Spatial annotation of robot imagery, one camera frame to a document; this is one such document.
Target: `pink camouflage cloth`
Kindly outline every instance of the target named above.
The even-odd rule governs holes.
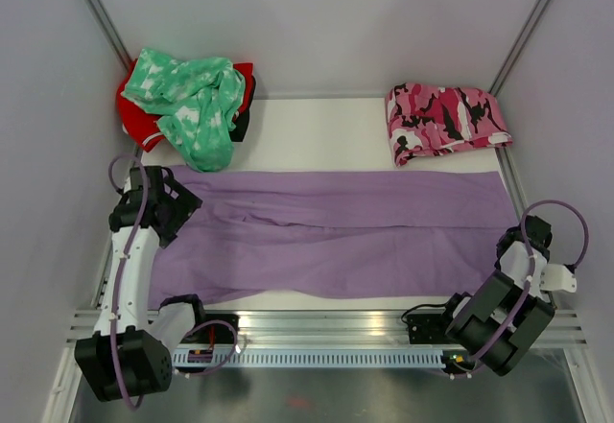
[[[511,145],[496,99],[471,87],[397,85],[386,97],[386,121],[397,167],[417,156]]]

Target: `green and white patterned cloth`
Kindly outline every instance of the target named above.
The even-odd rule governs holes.
[[[232,159],[229,130],[241,106],[245,79],[224,58],[181,61],[145,48],[122,95],[157,124],[186,163],[201,172],[220,171]]]

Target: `purple cloth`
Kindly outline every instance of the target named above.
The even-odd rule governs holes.
[[[152,308],[180,294],[473,292],[516,224],[497,173],[173,171],[203,205],[155,256]]]

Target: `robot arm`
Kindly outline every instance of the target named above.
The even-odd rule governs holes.
[[[166,300],[154,323],[147,318],[150,278],[155,253],[177,236],[202,201],[175,181],[168,169],[146,167],[147,204],[130,255],[124,249],[143,200],[143,179],[138,168],[130,171],[130,187],[109,217],[112,259],[102,311],[94,334],[77,341],[75,360],[101,401],[122,398],[111,360],[111,319],[116,320],[116,340],[121,372],[129,396],[168,389],[172,379],[171,352],[195,324],[204,321],[204,310],[195,295]],[[113,312],[115,279],[124,262],[118,306]]]
[[[574,265],[549,263],[551,226],[528,216],[537,205],[555,203],[574,212],[584,228],[584,246]],[[509,229],[497,245],[496,271],[471,296],[455,294],[445,306],[446,336],[463,346],[469,361],[481,361],[500,376],[509,373],[555,316],[545,292],[577,289],[576,266],[588,247],[588,226],[581,214],[560,201],[531,206],[521,224]],[[506,316],[503,322],[495,313]]]

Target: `red cloth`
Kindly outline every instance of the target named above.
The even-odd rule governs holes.
[[[157,114],[148,114],[130,100],[122,97],[124,87],[126,87],[126,83],[130,79],[135,65],[136,60],[132,63],[126,78],[117,88],[115,104],[117,105],[117,111],[122,118],[122,123],[128,135],[132,137],[144,151],[150,152],[155,145],[164,138],[164,135],[160,132],[156,123],[157,120],[160,119],[160,116]],[[251,95],[251,89],[254,87],[254,78],[253,63],[235,63],[233,67],[241,73],[246,80],[246,91],[243,96],[243,102],[237,114],[233,117],[234,121],[239,115],[249,110],[249,105],[251,104],[249,96]]]

